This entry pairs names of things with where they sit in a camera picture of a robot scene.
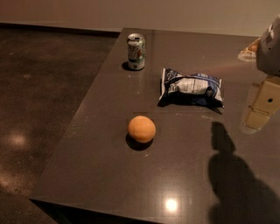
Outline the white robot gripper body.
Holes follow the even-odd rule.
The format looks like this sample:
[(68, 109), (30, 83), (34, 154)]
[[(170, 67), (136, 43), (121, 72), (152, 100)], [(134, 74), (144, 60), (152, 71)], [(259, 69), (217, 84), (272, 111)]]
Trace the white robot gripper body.
[(280, 75), (280, 15), (261, 36), (256, 51), (256, 65), (269, 75)]

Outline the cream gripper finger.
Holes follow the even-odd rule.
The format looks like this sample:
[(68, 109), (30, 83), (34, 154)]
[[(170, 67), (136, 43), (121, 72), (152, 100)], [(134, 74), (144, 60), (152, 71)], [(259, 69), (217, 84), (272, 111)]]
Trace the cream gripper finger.
[(240, 51), (238, 54), (238, 59), (245, 62), (256, 62), (256, 53), (260, 43), (260, 38), (254, 40), (246, 48)]
[(243, 125), (260, 130), (280, 109), (280, 77), (267, 76), (258, 86), (253, 102), (248, 106)]

